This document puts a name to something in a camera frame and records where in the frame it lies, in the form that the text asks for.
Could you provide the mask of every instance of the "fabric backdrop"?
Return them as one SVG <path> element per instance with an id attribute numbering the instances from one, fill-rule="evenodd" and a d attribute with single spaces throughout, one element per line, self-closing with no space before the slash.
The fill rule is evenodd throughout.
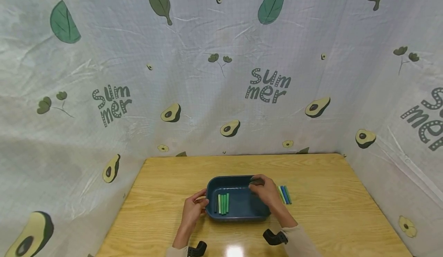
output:
<path id="1" fill-rule="evenodd" d="M 443 0 L 0 1 L 0 255 L 95 255 L 151 156 L 338 152 L 443 256 Z"/>

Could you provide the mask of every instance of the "sleeve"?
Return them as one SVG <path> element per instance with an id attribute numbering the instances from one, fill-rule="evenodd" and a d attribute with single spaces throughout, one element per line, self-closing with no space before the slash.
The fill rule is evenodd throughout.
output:
<path id="1" fill-rule="evenodd" d="M 182 249 L 170 247 L 166 251 L 166 257 L 188 257 L 188 247 Z"/>
<path id="2" fill-rule="evenodd" d="M 282 231 L 288 238 L 288 243 L 284 245 L 288 257 L 322 257 L 300 225 L 292 228 L 284 227 Z"/>

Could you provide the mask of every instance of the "dark blue tray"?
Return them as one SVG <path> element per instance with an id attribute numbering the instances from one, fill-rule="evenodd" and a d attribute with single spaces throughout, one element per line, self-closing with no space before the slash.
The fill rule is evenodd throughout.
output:
<path id="1" fill-rule="evenodd" d="M 220 222 L 264 221 L 271 214 L 269 208 L 249 190 L 252 176 L 217 176 L 208 183 L 206 212 Z M 218 213 L 218 195 L 229 193 L 229 213 Z"/>

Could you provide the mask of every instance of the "wooden table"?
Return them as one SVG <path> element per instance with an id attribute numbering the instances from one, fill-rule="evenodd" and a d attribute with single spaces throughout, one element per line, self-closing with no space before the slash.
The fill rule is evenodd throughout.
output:
<path id="1" fill-rule="evenodd" d="M 324 257 L 411 257 L 371 196 L 338 154 L 201 156 L 146 160 L 97 257 L 162 257 L 174 240 L 186 197 L 215 176 L 263 173 L 286 185 L 287 205 Z M 286 256 L 259 223 L 217 223 L 202 217 L 191 238 L 205 256 Z"/>

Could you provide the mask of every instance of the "yellow flower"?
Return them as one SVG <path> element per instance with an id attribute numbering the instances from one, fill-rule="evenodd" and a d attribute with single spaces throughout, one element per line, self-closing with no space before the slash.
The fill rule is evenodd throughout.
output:
<path id="1" fill-rule="evenodd" d="M 417 229 L 414 227 L 413 222 L 411 222 L 411 220 L 407 217 L 400 216 L 398 218 L 398 225 L 400 226 L 401 230 L 405 232 L 406 236 L 410 238 L 417 236 Z"/>
<path id="2" fill-rule="evenodd" d="M 161 144 L 160 146 L 158 146 L 157 149 L 158 149 L 159 151 L 161 151 L 161 152 L 167 152 L 167 151 L 169 151 L 169 147 L 167 147 L 167 146 L 164 145 L 164 144 Z"/>
<path id="3" fill-rule="evenodd" d="M 284 141 L 283 143 L 283 147 L 284 148 L 290 148 L 290 147 L 292 147 L 293 145 L 294 145 L 294 141 L 292 141 L 292 140 L 287 140 L 287 141 Z"/>

